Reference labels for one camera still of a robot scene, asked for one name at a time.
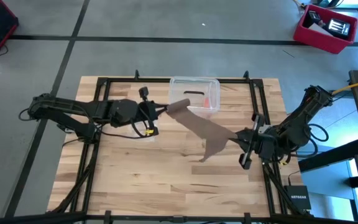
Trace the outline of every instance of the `wooden tabletop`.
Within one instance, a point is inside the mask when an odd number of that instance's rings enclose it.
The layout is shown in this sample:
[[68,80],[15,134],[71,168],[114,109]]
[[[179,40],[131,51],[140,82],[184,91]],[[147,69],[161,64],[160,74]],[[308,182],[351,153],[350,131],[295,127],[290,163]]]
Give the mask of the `wooden tabletop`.
[[[82,77],[76,100],[93,99],[98,77]],[[265,94],[272,124],[286,118],[280,84],[265,78]],[[141,101],[138,89],[149,88],[149,100],[168,103],[169,83],[113,83],[110,99],[128,98]],[[257,91],[259,111],[262,111]],[[232,131],[251,128],[252,102],[246,84],[221,84],[221,109],[211,117],[215,123]],[[86,122],[80,116],[74,118]],[[102,136],[92,186],[88,213],[113,215],[183,215],[269,217],[262,166],[253,154],[252,166],[243,170],[238,164],[242,150],[229,141],[225,150],[206,162],[205,142],[176,123],[166,114],[157,121],[160,134],[150,139],[123,139]],[[130,126],[107,133],[134,135]],[[76,139],[68,134],[65,141]],[[62,150],[48,210],[55,208],[74,186],[82,152],[81,142],[67,144]],[[296,158],[281,166],[283,184],[288,175],[299,170]],[[301,185],[300,173],[291,176],[292,184]],[[277,191],[273,188],[276,211],[279,212]],[[80,194],[79,207],[83,201]]]

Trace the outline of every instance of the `brown cloth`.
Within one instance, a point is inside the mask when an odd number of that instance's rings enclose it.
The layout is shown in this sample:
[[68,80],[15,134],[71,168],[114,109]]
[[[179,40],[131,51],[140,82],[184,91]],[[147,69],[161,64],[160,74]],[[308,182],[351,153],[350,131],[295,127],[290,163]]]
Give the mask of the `brown cloth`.
[[204,158],[200,159],[200,162],[204,162],[222,151],[229,138],[237,138],[237,135],[225,127],[195,115],[187,108],[188,105],[190,105],[189,99],[172,103],[167,107],[167,114],[201,139],[206,140]]

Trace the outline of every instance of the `clear plastic container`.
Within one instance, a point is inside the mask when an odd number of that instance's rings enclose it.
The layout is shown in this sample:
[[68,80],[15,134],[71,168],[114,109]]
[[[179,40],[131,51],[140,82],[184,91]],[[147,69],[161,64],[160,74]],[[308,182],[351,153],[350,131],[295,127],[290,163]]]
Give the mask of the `clear plastic container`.
[[173,77],[169,85],[169,103],[188,98],[188,109],[197,115],[213,114],[221,107],[221,87],[215,78]]

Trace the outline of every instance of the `table leg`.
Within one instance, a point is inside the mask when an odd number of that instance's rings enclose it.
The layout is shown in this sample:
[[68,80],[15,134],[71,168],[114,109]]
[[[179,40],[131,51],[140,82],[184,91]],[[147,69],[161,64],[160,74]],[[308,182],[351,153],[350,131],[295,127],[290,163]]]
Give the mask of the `table leg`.
[[358,140],[349,142],[327,152],[322,152],[299,162],[301,172],[319,169],[330,164],[352,159],[358,155]]

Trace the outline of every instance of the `black metal frame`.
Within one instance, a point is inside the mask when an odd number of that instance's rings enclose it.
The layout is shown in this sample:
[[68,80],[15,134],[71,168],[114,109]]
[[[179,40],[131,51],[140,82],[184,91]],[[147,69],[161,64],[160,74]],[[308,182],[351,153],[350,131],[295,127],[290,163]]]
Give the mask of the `black metal frame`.
[[[258,113],[257,98],[255,87],[259,89],[260,99],[263,109],[263,114],[265,116],[265,123],[270,124],[269,111],[267,108],[267,102],[264,91],[264,84],[262,79],[250,79],[248,71],[245,72],[243,78],[237,79],[218,79],[220,83],[243,83],[249,84],[250,94],[252,100],[252,106],[254,113]],[[107,100],[109,97],[109,92],[111,89],[111,83],[114,82],[142,82],[142,83],[168,83],[169,78],[139,78],[139,73],[136,71],[134,78],[98,78],[96,84],[96,90],[94,93],[94,100],[97,100],[101,94],[101,89],[105,86],[103,99]],[[173,223],[184,223],[184,222],[242,222],[246,224],[251,224],[251,222],[265,222],[265,223],[354,223],[349,221],[341,220],[331,220],[325,218],[314,218],[312,216],[305,215],[287,215],[287,205],[285,201],[289,202],[289,208],[293,208],[293,204],[290,202],[290,198],[287,194],[283,194],[285,191],[282,187],[282,181],[280,176],[280,169],[277,163],[273,163],[272,168],[269,164],[262,163],[262,172],[264,173],[265,188],[267,193],[267,202],[268,209],[270,213],[270,218],[252,218],[249,213],[245,213],[243,217],[184,217],[184,216],[143,216],[143,215],[111,215],[111,211],[106,211],[105,215],[87,215],[88,205],[91,197],[91,188],[93,184],[93,176],[96,167],[96,161],[99,151],[99,141],[101,133],[97,133],[97,141],[93,144],[93,151],[91,154],[91,159],[89,164],[86,166],[86,158],[88,151],[90,149],[89,143],[84,143],[83,151],[81,154],[80,163],[78,166],[78,173],[76,176],[76,184],[69,192],[67,197],[62,201],[62,203],[51,212],[47,212],[41,215],[30,215],[24,217],[9,217],[6,215],[5,218],[0,218],[0,223],[66,223],[66,222],[79,222],[86,220],[104,220],[104,223],[110,224],[114,220],[137,220],[137,221],[168,221]],[[83,186],[83,183],[86,181],[85,185],[85,196],[80,212],[77,212],[77,204],[79,197],[79,189]],[[280,201],[281,213],[277,214],[275,212],[274,201],[272,196],[272,186],[270,180],[275,184],[279,192],[278,197]],[[20,188],[21,185],[25,183],[18,182],[16,188]],[[13,206],[13,210],[7,211],[7,213],[14,214],[17,204],[10,203]],[[68,206],[71,205],[70,211],[65,212]]]

